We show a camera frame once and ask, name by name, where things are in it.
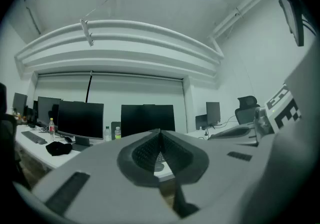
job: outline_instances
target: black vent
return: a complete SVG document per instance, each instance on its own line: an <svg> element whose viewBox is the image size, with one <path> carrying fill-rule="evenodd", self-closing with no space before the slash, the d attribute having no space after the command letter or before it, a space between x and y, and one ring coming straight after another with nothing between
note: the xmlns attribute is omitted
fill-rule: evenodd
<svg viewBox="0 0 320 224"><path fill-rule="evenodd" d="M80 190L88 181L90 175L75 172L45 203L58 215L63 215Z"/></svg>
<svg viewBox="0 0 320 224"><path fill-rule="evenodd" d="M250 161L252 158L252 155L247 155L240 152L231 151L227 154L229 157L238 158L244 161Z"/></svg>

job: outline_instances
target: ceiling bracket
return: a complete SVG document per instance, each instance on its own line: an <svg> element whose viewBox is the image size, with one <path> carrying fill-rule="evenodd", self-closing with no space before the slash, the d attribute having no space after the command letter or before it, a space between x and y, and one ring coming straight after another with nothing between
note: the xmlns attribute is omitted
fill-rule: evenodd
<svg viewBox="0 0 320 224"><path fill-rule="evenodd" d="M89 43L90 46L94 45L94 41L91 38L92 33L89 33L88 27L87 27L87 21L85 21L83 18L80 19L80 23L82 26L82 30L84 32L84 35Z"/></svg>

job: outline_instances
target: white panel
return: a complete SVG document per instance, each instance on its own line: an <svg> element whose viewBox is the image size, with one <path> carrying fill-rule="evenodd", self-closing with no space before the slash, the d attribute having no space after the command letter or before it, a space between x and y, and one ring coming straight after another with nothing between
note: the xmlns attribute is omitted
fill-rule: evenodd
<svg viewBox="0 0 320 224"><path fill-rule="evenodd" d="M89 78L89 76L39 78L34 99L44 96L85 102ZM175 130L180 133L187 132L182 82L94 75L88 102L104 104L104 127L111 126L112 121L121 121L122 104L171 104L174 108Z"/></svg>
<svg viewBox="0 0 320 224"><path fill-rule="evenodd" d="M90 76L59 76L39 78L34 100L38 96L61 98L65 101L86 101Z"/></svg>
<svg viewBox="0 0 320 224"><path fill-rule="evenodd" d="M182 82L93 76L88 102L104 104L104 126L110 126L112 121L121 121L122 104L172 104L176 132L187 132Z"/></svg>

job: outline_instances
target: computer mouse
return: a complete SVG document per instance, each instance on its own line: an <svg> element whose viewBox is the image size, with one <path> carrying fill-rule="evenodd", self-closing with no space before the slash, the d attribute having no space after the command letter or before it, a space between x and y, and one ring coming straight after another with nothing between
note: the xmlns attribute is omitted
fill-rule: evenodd
<svg viewBox="0 0 320 224"><path fill-rule="evenodd" d="M72 140L71 140L70 137L65 137L64 140L65 140L66 142L68 142L68 143L71 143L71 142L72 142Z"/></svg>
<svg viewBox="0 0 320 224"><path fill-rule="evenodd" d="M163 163L156 162L154 165L155 172L161 172L164 168L165 168L165 165Z"/></svg>

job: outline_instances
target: keyboard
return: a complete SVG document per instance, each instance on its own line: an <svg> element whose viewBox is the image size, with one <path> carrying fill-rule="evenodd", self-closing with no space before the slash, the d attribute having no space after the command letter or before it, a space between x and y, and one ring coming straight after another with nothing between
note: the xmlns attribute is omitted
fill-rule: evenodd
<svg viewBox="0 0 320 224"><path fill-rule="evenodd" d="M32 140L34 143L38 143L38 144L46 144L47 141L44 138L41 138L38 135L35 135L34 133L30 132L30 131L26 131L26 132L21 132L24 136L26 136L29 140Z"/></svg>
<svg viewBox="0 0 320 224"><path fill-rule="evenodd" d="M156 158L156 162L157 162L157 163L163 163L163 162L165 162L165 159L164 159L164 157L163 157L163 155L162 155L161 152L159 153L158 157Z"/></svg>

